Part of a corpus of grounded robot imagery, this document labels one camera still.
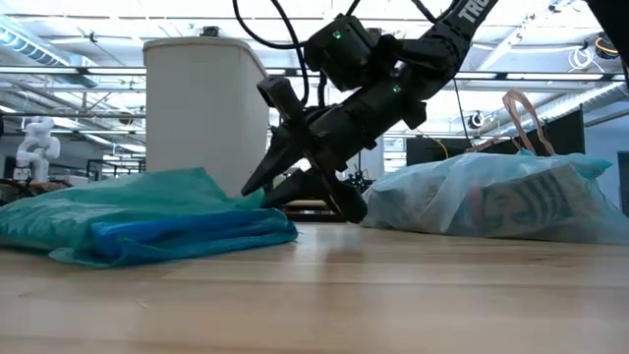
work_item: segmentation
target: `bag handle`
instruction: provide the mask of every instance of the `bag handle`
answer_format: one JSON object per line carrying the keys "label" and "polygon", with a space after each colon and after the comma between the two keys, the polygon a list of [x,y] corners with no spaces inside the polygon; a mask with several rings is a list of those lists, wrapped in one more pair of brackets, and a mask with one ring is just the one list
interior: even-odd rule
{"label": "bag handle", "polygon": [[556,155],[556,153],[554,152],[554,148],[552,147],[552,144],[543,135],[542,121],[540,120],[540,117],[538,116],[538,112],[533,106],[533,103],[531,103],[531,101],[529,100],[529,98],[526,97],[525,94],[523,94],[521,91],[517,89],[512,88],[509,90],[507,94],[505,94],[502,97],[502,102],[504,103],[504,108],[506,108],[507,112],[509,112],[509,115],[511,116],[511,120],[513,121],[513,124],[516,126],[516,129],[518,130],[518,135],[520,135],[520,138],[522,139],[524,146],[528,150],[530,150],[532,153],[536,153],[535,150],[533,149],[533,145],[531,144],[531,141],[529,140],[526,132],[524,131],[524,128],[522,128],[522,123],[520,122],[522,117],[520,116],[520,112],[518,112],[518,109],[516,107],[516,102],[520,102],[522,106],[524,107],[524,109],[526,109],[526,111],[529,112],[529,114],[531,114],[531,117],[533,117],[533,122],[538,131],[538,138],[540,139],[540,142],[543,144],[543,147],[546,149],[548,154],[551,156]]}
{"label": "bag handle", "polygon": [[[520,116],[520,112],[518,112],[516,102],[520,102],[522,106],[524,106],[524,109],[526,109],[527,112],[529,112],[531,116],[533,117],[533,121],[535,122],[535,125],[538,130],[538,138],[540,138],[540,142],[542,142],[548,154],[556,155],[556,153],[554,152],[554,148],[552,147],[552,144],[543,135],[542,122],[540,120],[540,117],[538,116],[538,113],[536,112],[535,107],[533,106],[533,103],[531,103],[529,98],[527,98],[521,91],[512,88],[502,97],[502,103],[504,104],[504,108],[509,113],[509,116],[511,117],[511,121],[513,122],[513,125],[516,127],[516,130],[518,131],[518,135],[522,139],[522,142],[524,143],[525,148],[530,150],[532,153],[536,153],[535,149],[533,148],[533,145],[531,144],[531,141],[527,137],[527,134],[524,131],[524,128],[522,127],[522,124],[520,123],[520,119],[522,117]],[[496,140],[503,137],[504,135],[493,137],[482,144],[466,149],[465,152],[474,152],[474,151],[482,150],[484,148],[487,148],[493,145],[493,143]],[[511,139],[511,142],[513,143],[513,145],[515,145],[517,149],[522,148],[515,140]]]}

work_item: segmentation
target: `black cable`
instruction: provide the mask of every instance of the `black cable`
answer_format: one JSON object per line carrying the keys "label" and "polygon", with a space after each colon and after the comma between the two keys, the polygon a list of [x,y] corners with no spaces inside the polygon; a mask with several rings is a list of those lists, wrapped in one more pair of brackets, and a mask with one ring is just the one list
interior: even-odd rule
{"label": "black cable", "polygon": [[[278,10],[278,12],[280,11],[280,9],[282,8],[281,6],[278,5],[279,4],[275,4],[276,2],[273,2],[273,5],[275,5],[275,8]],[[273,43],[273,42],[269,42],[268,40],[265,40],[264,38],[258,36],[257,34],[255,34],[249,27],[247,27],[247,24],[245,24],[245,21],[243,21],[242,16],[240,15],[240,9],[238,8],[238,0],[232,0],[232,5],[234,7],[234,14],[236,15],[236,21],[238,21],[238,23],[240,24],[240,27],[243,28],[243,30],[245,30],[245,32],[253,39],[255,39],[257,42],[259,42],[262,45],[265,45],[269,48],[273,48],[273,49],[281,49],[281,50],[286,50],[286,49],[295,49],[296,44],[293,42],[292,44],[278,44],[278,43]],[[280,12],[280,16],[284,13],[284,10],[282,9]],[[304,43],[299,43],[297,44],[297,47],[303,47]]]}
{"label": "black cable", "polygon": [[470,136],[468,135],[468,128],[465,126],[465,117],[463,117],[463,107],[461,107],[461,96],[459,95],[459,86],[456,85],[456,79],[452,80],[454,82],[454,91],[456,92],[456,100],[459,103],[459,113],[461,113],[461,123],[463,124],[463,131],[465,132],[465,139],[468,140],[470,144],[470,148],[473,147],[472,141],[470,140]]}
{"label": "black cable", "polygon": [[352,16],[352,14],[354,13],[354,10],[356,10],[356,7],[358,6],[358,3],[360,3],[361,0],[354,0],[354,2],[352,2],[352,5],[350,5],[349,10],[347,10],[347,13],[345,14],[345,16]]}
{"label": "black cable", "polygon": [[325,86],[327,85],[327,76],[323,72],[318,73],[318,86],[316,87],[316,97],[318,106],[325,107]]}
{"label": "black cable", "polygon": [[448,8],[445,9],[445,11],[443,11],[436,18],[430,12],[430,10],[426,7],[426,5],[424,5],[422,0],[411,0],[411,1],[413,1],[413,4],[415,4],[415,6],[420,10],[420,12],[426,17],[428,21],[430,21],[433,24],[436,24],[439,21],[443,20],[446,16],[448,16],[450,11],[452,11],[452,8],[454,8],[454,6],[458,4],[460,0],[452,0],[452,2],[450,2],[450,6],[448,6]]}
{"label": "black cable", "polygon": [[290,19],[288,18],[288,16],[286,16],[286,13],[284,12],[282,5],[280,5],[277,0],[271,0],[271,3],[273,3],[273,6],[279,13],[279,16],[282,18],[282,22],[284,22],[284,25],[286,25],[286,29],[288,30],[288,33],[291,36],[291,40],[293,41],[293,44],[276,44],[276,43],[271,43],[267,40],[262,39],[260,36],[255,34],[252,30],[250,30],[245,24],[245,22],[243,21],[243,18],[240,16],[240,10],[238,9],[238,0],[232,1],[232,4],[234,5],[234,14],[236,15],[236,20],[238,21],[240,26],[243,28],[243,30],[245,30],[245,32],[248,35],[250,35],[253,39],[255,39],[256,41],[258,41],[259,43],[263,45],[266,45],[269,48],[295,49],[295,51],[297,52],[297,60],[299,61],[299,67],[302,71],[302,79],[304,80],[304,96],[302,97],[301,101],[302,101],[302,104],[306,105],[308,104],[308,98],[310,96],[311,88],[308,81],[308,71],[306,70],[306,61],[304,60],[304,53],[302,53],[302,46],[304,46],[304,43],[300,42],[299,39],[297,38],[295,29],[293,29],[293,25],[291,25]]}
{"label": "black cable", "polygon": [[436,23],[436,18],[432,15],[429,8],[427,8],[421,0],[411,0],[411,1],[413,1],[413,4],[417,6],[420,12],[422,12],[422,15],[424,15],[424,17],[426,17],[428,21],[432,22],[433,24]]}
{"label": "black cable", "polygon": [[297,52],[297,60],[299,61],[299,67],[302,70],[302,79],[304,80],[304,95],[302,96],[302,104],[307,105],[308,98],[310,97],[310,93],[311,93],[311,87],[308,82],[308,71],[306,70],[306,61],[304,60],[304,53],[302,53],[302,48],[301,48],[302,45],[299,42],[299,39],[297,38],[297,34],[295,33],[295,29],[293,29],[293,25],[291,25],[290,19],[288,18],[288,16],[286,16],[286,13],[284,12],[282,5],[280,5],[277,0],[271,0],[271,3],[273,3],[273,6],[275,6],[275,9],[277,9],[277,12],[279,13],[279,16],[282,18],[284,25],[286,25],[286,29],[288,30],[288,33],[291,35],[291,40],[293,41],[295,51]]}

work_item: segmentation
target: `white wall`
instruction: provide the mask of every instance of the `white wall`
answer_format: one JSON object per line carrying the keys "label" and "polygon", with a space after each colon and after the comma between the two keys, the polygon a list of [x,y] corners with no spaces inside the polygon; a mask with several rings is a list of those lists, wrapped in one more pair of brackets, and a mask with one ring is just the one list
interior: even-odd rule
{"label": "white wall", "polygon": [[[61,141],[61,155],[58,159],[51,160],[65,166],[85,169],[88,159],[101,159],[103,150],[85,141],[72,141],[67,137],[57,136]],[[22,137],[2,137],[0,139],[0,177],[4,175],[4,161],[6,156],[15,157],[18,145]]]}
{"label": "white wall", "polygon": [[[587,113],[584,120],[587,123],[625,109],[629,109],[629,102],[618,101]],[[607,198],[615,206],[621,208],[618,153],[629,152],[629,116],[586,128],[585,136],[586,155],[603,158],[613,163],[613,166],[609,167],[598,181],[600,189]]]}

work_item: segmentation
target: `cable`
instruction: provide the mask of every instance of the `cable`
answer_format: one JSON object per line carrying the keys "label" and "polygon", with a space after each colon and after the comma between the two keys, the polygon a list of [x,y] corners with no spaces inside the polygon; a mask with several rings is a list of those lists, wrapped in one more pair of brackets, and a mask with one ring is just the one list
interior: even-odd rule
{"label": "cable", "polygon": [[304,46],[304,43],[300,42],[299,39],[297,38],[295,29],[293,29],[293,25],[291,25],[290,19],[288,18],[288,16],[286,16],[284,9],[279,4],[279,2],[277,0],[271,0],[271,3],[273,3],[273,6],[279,13],[279,16],[282,18],[282,22],[284,22],[284,25],[286,25],[286,29],[288,30],[288,33],[291,36],[291,40],[293,41],[293,44],[277,44],[277,43],[271,43],[267,40],[262,39],[260,36],[255,34],[251,29],[249,29],[247,25],[245,24],[245,22],[243,21],[243,18],[240,15],[240,10],[238,8],[238,0],[232,1],[232,4],[234,6],[234,14],[236,15],[236,20],[238,21],[240,26],[243,28],[243,30],[245,30],[245,32],[248,35],[250,35],[253,39],[273,49],[295,49],[295,51],[297,52],[297,60],[299,61],[299,67],[302,71],[302,79],[304,80],[304,95],[302,96],[301,101],[302,101],[302,104],[306,105],[308,103],[308,98],[310,96],[311,88],[310,88],[310,84],[308,80],[308,71],[306,70],[306,61],[304,60],[304,53],[302,53],[302,49],[301,49]]}
{"label": "cable", "polygon": [[459,95],[459,86],[456,85],[456,79],[452,80],[454,82],[454,91],[456,92],[456,101],[459,103],[459,113],[461,113],[461,123],[463,123],[463,131],[465,132],[465,139],[468,140],[470,144],[470,148],[474,145],[470,140],[470,136],[468,135],[468,128],[465,126],[465,117],[463,117],[463,107],[461,107],[461,96]]}
{"label": "cable", "polygon": [[293,41],[293,45],[295,46],[295,51],[297,52],[297,60],[299,61],[299,67],[302,70],[302,79],[304,80],[304,95],[302,96],[302,104],[308,104],[308,98],[310,97],[310,84],[308,82],[308,71],[306,70],[306,61],[304,60],[304,53],[302,53],[301,43],[297,38],[297,34],[295,33],[295,29],[293,29],[293,25],[291,25],[291,21],[286,16],[282,5],[279,4],[277,0],[271,0],[275,9],[279,13],[279,16],[282,18],[284,25],[286,25],[286,30],[291,35],[291,40]]}
{"label": "cable", "polygon": [[[284,10],[282,9],[281,6],[279,6],[279,4],[277,4],[277,1],[273,1],[271,0],[271,2],[273,2],[273,5],[275,6],[275,8],[277,9],[277,11],[280,13],[280,17],[282,17],[282,21],[284,21],[284,23],[286,23],[286,20],[284,19],[286,17],[286,14],[284,14]],[[297,44],[295,42],[293,42],[292,44],[278,44],[278,43],[273,43],[273,42],[269,42],[268,40],[265,40],[264,38],[258,36],[257,34],[255,34],[248,26],[247,24],[245,24],[245,21],[243,20],[242,16],[240,15],[240,9],[238,8],[238,0],[232,0],[232,5],[234,7],[234,14],[236,15],[236,21],[238,21],[238,23],[240,24],[240,27],[243,28],[243,30],[245,30],[245,32],[253,39],[255,39],[257,42],[259,42],[262,45],[265,45],[269,48],[273,48],[273,49],[281,49],[281,50],[286,50],[286,49],[295,49],[296,46],[298,48],[301,48],[304,46],[304,42],[298,42]]]}
{"label": "cable", "polygon": [[603,52],[606,52],[606,53],[609,53],[609,54],[618,54],[618,51],[617,51],[617,50],[615,50],[615,49],[609,49],[609,48],[607,48],[607,47],[605,47],[605,46],[603,46],[603,45],[600,45],[600,43],[601,43],[601,42],[602,42],[602,38],[599,38],[599,39],[597,39],[597,40],[594,42],[594,45],[595,45],[598,49],[602,50]]}
{"label": "cable", "polygon": [[436,24],[439,21],[443,20],[446,16],[448,16],[448,14],[450,13],[450,11],[452,11],[452,8],[454,8],[454,6],[456,4],[459,3],[460,0],[452,0],[450,2],[450,6],[448,6],[447,9],[445,9],[445,11],[443,11],[439,16],[437,16],[436,18],[434,17],[434,15],[430,12],[430,10],[426,7],[426,5],[424,5],[424,3],[422,2],[422,0],[411,0],[413,1],[413,4],[415,4],[415,6],[420,10],[420,12],[422,13],[422,15],[424,15],[424,17],[426,17],[426,19],[433,23]]}
{"label": "cable", "polygon": [[352,5],[350,5],[350,8],[347,10],[347,13],[345,14],[345,16],[352,16],[352,14],[354,13],[354,10],[356,10],[356,7],[358,6],[358,3],[360,3],[361,0],[354,0],[354,2],[352,2]]}
{"label": "cable", "polygon": [[445,147],[445,145],[441,142],[441,140],[437,140],[437,139],[435,139],[435,138],[431,137],[430,135],[425,134],[424,132],[422,132],[422,131],[420,130],[420,128],[417,128],[417,131],[418,131],[418,132],[422,135],[422,137],[426,137],[426,138],[428,138],[428,139],[431,139],[431,140],[433,140],[435,143],[439,144],[439,146],[440,146],[441,148],[443,148],[443,152],[445,153],[445,158],[446,158],[446,159],[450,158],[450,153],[448,152],[448,148],[447,148],[447,147]]}
{"label": "cable", "polygon": [[595,61],[595,58],[594,51],[590,48],[577,48],[573,50],[572,53],[568,55],[568,63],[570,63],[570,66],[572,67],[568,73],[572,73],[576,70],[585,70],[592,64],[604,73],[605,70]]}
{"label": "cable", "polygon": [[422,13],[422,15],[426,17],[426,20],[430,21],[433,24],[436,23],[436,18],[432,15],[430,10],[424,5],[424,3],[422,3],[421,0],[411,0],[411,1],[413,1],[413,4],[415,4],[415,6],[417,6],[417,8]]}

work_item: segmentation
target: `white cylindrical container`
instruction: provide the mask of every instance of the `white cylindrical container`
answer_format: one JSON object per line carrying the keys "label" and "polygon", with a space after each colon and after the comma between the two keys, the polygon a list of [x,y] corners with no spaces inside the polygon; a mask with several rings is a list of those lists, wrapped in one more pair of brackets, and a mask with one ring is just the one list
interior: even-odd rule
{"label": "white cylindrical container", "polygon": [[257,56],[241,40],[215,37],[159,39],[143,53],[146,170],[202,166],[229,196],[240,195],[266,143]]}

